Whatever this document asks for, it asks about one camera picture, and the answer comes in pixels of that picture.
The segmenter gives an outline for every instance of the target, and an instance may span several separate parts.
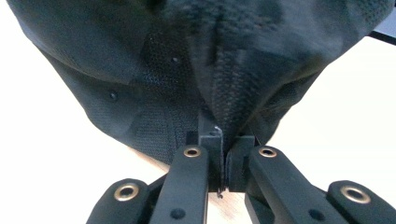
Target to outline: rivet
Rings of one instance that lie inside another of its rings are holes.
[[[184,155],[190,158],[199,157],[201,155],[201,150],[196,147],[189,147],[184,150]]]
[[[369,203],[371,201],[370,196],[363,190],[352,186],[343,186],[341,193],[354,203]]]
[[[139,193],[139,187],[135,183],[126,183],[119,186],[114,192],[114,198],[119,202],[132,200]]]
[[[266,158],[273,158],[276,157],[277,153],[275,150],[269,148],[269,147],[261,147],[259,149],[260,155],[266,157]]]

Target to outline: white background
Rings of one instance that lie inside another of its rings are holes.
[[[0,28],[0,223],[85,223],[112,183],[163,174],[91,125],[5,1]],[[396,206],[395,60],[395,46],[363,39],[326,69],[269,145],[322,189],[352,180]]]

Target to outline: screw hole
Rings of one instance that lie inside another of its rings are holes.
[[[182,219],[186,216],[186,212],[181,208],[175,208],[171,211],[171,217],[174,219]]]
[[[347,194],[349,194],[350,196],[357,198],[357,199],[363,199],[363,195],[355,190],[349,189],[346,191]]]
[[[309,213],[309,216],[311,216],[314,220],[317,220],[317,221],[325,220],[325,216],[316,209],[311,209],[308,211],[308,213]]]
[[[133,193],[134,193],[134,190],[132,188],[126,188],[126,189],[122,189],[120,191],[121,197],[128,197]]]

